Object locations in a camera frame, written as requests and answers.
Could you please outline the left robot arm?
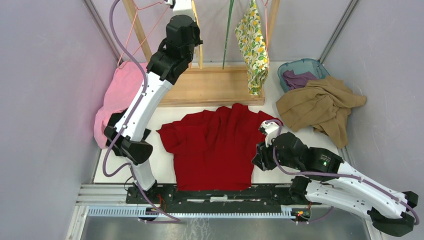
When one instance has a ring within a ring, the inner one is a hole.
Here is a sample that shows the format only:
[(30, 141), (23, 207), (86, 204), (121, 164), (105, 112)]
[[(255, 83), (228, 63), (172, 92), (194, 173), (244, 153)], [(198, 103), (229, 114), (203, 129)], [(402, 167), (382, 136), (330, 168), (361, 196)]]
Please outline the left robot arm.
[(108, 149), (126, 158), (139, 187), (138, 197), (147, 204), (158, 195), (149, 161), (153, 146), (145, 140), (147, 124), (161, 100), (189, 68), (195, 47), (203, 43), (193, 13), (174, 15), (165, 32), (166, 37), (141, 72), (143, 81), (134, 99), (120, 120), (104, 130)]

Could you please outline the red garment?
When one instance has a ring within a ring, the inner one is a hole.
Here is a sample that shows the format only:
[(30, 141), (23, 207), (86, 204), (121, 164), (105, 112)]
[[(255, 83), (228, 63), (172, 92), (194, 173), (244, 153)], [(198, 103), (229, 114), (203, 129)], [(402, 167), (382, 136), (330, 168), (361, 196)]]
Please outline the red garment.
[(273, 117), (235, 103), (185, 115), (157, 130), (173, 155), (178, 191), (242, 191), (252, 185), (252, 160), (265, 136), (259, 128)]

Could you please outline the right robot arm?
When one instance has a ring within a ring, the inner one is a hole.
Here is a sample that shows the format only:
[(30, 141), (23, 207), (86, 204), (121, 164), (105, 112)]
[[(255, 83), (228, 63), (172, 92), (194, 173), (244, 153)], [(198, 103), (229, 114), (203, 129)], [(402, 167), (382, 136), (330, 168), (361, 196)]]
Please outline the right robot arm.
[(402, 237), (419, 224), (414, 208), (419, 196), (395, 191), (362, 174), (342, 157), (326, 148), (309, 147), (291, 132), (261, 129), (264, 141), (257, 144), (252, 162), (262, 171), (284, 167), (293, 178), (288, 190), (295, 204), (319, 203), (344, 210), (387, 235)]

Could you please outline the lemon print skirt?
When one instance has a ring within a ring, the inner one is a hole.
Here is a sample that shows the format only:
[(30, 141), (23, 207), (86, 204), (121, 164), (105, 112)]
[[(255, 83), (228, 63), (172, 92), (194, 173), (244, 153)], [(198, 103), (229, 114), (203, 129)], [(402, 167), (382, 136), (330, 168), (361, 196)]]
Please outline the lemon print skirt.
[(260, 95), (269, 74), (266, 36), (263, 34), (257, 2), (251, 0), (234, 33), (247, 67), (247, 88), (252, 96)]

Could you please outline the yellow wooden hanger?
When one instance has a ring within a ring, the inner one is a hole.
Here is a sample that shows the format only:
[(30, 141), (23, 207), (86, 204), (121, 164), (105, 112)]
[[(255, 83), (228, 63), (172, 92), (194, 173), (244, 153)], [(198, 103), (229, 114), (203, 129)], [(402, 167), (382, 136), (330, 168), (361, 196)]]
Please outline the yellow wooden hanger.
[[(198, 14), (197, 14), (196, 4), (195, 4), (194, 0), (191, 0), (191, 6), (192, 6), (193, 13), (194, 13), (195, 21), (196, 21), (197, 25), (200, 27), (199, 17), (198, 17)], [(196, 54), (196, 59), (197, 59), (198, 68), (203, 69), (203, 65), (204, 65), (203, 45), (200, 44), (197, 48), (198, 48), (198, 50), (197, 50), (197, 54)]]

